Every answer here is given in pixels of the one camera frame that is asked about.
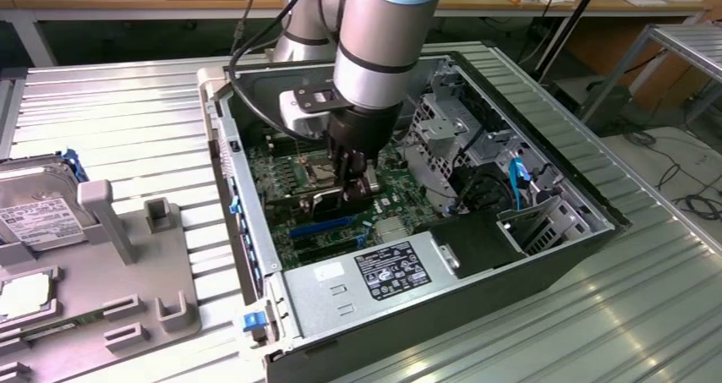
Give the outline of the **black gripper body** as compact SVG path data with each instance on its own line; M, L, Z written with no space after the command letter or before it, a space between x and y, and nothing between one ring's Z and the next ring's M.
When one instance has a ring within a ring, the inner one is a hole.
M344 154L377 159L378 151L389 143L401 106L401 103L382 109L349 106L330 111L326 136L332 160Z

